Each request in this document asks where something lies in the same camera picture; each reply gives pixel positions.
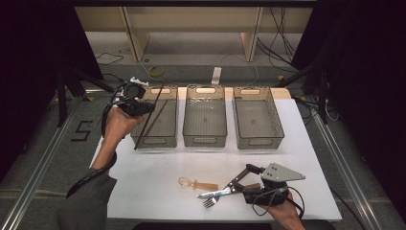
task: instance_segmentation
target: white table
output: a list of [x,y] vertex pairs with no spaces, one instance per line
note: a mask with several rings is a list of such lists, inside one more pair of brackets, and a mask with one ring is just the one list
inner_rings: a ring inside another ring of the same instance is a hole
[[[179,91],[177,148],[137,149],[130,136],[117,148],[118,160],[110,175],[118,183],[108,203],[108,217],[139,221],[253,221],[272,220],[259,217],[243,195],[228,195],[205,209],[204,200],[196,195],[202,190],[181,188],[179,177],[211,182],[223,188],[246,164],[266,168],[271,162],[283,165],[306,176],[305,180],[288,182],[304,198],[304,219],[341,220],[340,212],[328,188],[304,123],[295,102],[275,100],[285,137],[278,149],[239,150],[230,94],[226,97],[228,136],[225,148],[185,148],[182,136],[185,92]],[[240,183],[261,183],[259,175],[249,173]],[[298,195],[294,200],[302,206]]]

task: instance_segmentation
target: floor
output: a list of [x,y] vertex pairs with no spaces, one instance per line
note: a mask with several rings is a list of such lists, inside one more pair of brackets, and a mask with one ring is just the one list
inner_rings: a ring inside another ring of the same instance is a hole
[[[260,39],[269,45],[273,36],[261,34]],[[133,76],[158,83],[146,73],[150,66],[163,66],[169,80],[179,85],[210,83],[216,66],[222,67],[220,83],[226,86],[252,82],[275,85],[281,77],[289,78],[295,72],[282,61],[271,62],[260,49],[256,50],[253,62],[246,62],[238,34],[152,34],[141,62],[132,59],[125,34],[90,33],[88,37],[96,57],[103,53],[115,55],[98,57],[105,81],[111,85],[119,84],[116,77]],[[289,42],[296,47],[300,38],[299,34],[290,34]],[[288,58],[281,40],[276,41],[273,49]],[[287,87],[293,97],[302,96],[303,82],[298,80]],[[13,229],[49,229],[52,212],[89,166],[101,137],[100,114],[109,95],[89,83],[83,85],[88,90],[85,99],[71,98],[67,92],[72,116],[61,128],[56,128],[57,102],[50,102],[35,135],[0,184],[0,224],[15,218]],[[336,229],[362,229],[357,219],[367,229],[406,229],[362,160],[346,122],[340,117],[336,120],[337,114],[331,111],[328,124],[324,125],[316,110],[309,107],[316,97],[306,96],[305,100],[310,103],[298,103],[298,108],[343,216],[333,223]],[[134,224],[131,219],[111,218],[107,229],[131,229]]]

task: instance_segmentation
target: fork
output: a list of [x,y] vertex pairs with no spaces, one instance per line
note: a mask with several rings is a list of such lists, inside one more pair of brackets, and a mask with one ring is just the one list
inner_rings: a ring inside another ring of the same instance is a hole
[[[228,183],[224,189],[226,188],[230,188],[232,190],[232,194],[236,194],[238,193],[234,188],[233,188],[233,181],[235,182],[239,182],[239,180],[244,177],[246,174],[248,174],[248,170],[244,169],[242,172],[239,173],[238,176],[236,176],[234,179],[232,179],[230,181],[230,183]],[[203,207],[205,208],[210,208],[212,206],[214,206],[215,204],[217,204],[217,202],[220,200],[220,196],[215,196],[213,198],[208,198],[205,201],[203,201]]]

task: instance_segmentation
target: plastic storage bin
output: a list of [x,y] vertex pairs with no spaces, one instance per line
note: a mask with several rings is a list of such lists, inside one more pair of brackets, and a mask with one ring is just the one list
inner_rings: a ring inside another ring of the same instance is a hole
[[269,87],[235,87],[233,108],[240,150],[279,147],[284,133]]
[[222,148],[227,138],[224,88],[188,85],[183,137],[186,147]]
[[[159,93],[159,87],[147,87],[143,99],[154,103]],[[155,110],[147,124],[139,149],[147,148],[175,148],[177,146],[177,87],[165,86],[158,99]],[[131,132],[134,143],[137,143],[145,123],[136,126]]]

